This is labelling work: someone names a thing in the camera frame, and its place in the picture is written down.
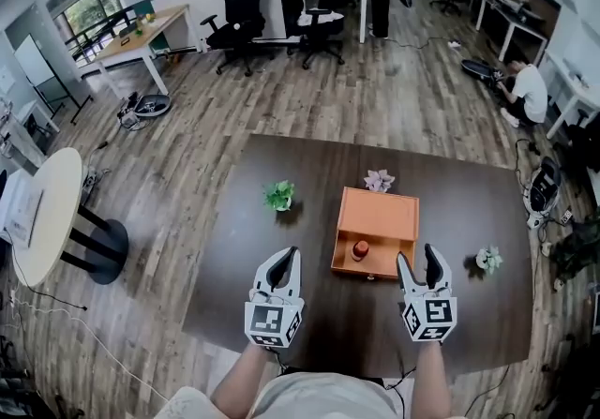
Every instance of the black table leg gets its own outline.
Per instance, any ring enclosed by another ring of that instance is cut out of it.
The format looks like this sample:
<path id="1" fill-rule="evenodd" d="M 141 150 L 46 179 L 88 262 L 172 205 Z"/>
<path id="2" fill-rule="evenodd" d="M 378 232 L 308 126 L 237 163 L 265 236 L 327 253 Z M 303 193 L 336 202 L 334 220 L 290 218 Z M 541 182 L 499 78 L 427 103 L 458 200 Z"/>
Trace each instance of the black table leg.
<path id="1" fill-rule="evenodd" d="M 118 278 L 127 260 L 128 232 L 118 220 L 101 219 L 81 205 L 77 212 L 96 226 L 89 236 L 75 228 L 69 235 L 85 247 L 85 261 L 67 253 L 61 259 L 87 271 L 98 284 L 110 284 Z"/>

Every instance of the cardboard box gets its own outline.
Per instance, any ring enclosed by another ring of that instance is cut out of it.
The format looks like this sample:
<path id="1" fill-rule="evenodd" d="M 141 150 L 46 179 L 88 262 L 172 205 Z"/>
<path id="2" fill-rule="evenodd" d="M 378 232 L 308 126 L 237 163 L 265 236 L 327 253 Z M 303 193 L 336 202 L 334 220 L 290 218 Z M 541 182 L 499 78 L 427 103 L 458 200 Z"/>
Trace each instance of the cardboard box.
<path id="1" fill-rule="evenodd" d="M 418 236 L 418 198 L 345 187 L 331 269 L 397 279 L 398 253 L 402 251 L 413 267 Z M 368 254 L 358 262 L 351 252 L 361 240 L 368 242 Z"/>

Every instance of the whiteboard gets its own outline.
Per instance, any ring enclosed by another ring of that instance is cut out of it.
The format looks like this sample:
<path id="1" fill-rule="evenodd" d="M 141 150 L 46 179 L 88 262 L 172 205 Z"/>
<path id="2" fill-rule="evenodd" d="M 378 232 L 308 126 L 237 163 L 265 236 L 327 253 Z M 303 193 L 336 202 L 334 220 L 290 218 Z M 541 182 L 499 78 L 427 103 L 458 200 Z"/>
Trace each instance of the whiteboard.
<path id="1" fill-rule="evenodd" d="M 15 51 L 15 57 L 33 85 L 40 85 L 54 77 L 31 35 L 27 36 Z"/>

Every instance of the window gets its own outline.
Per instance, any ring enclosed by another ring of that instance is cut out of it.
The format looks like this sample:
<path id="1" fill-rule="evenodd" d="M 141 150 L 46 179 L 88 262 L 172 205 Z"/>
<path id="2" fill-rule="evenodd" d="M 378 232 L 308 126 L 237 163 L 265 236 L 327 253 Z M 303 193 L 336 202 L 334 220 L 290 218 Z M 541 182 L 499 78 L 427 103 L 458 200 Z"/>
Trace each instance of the window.
<path id="1" fill-rule="evenodd" d="M 74 35 L 121 10 L 119 0 L 79 0 L 64 14 Z"/>

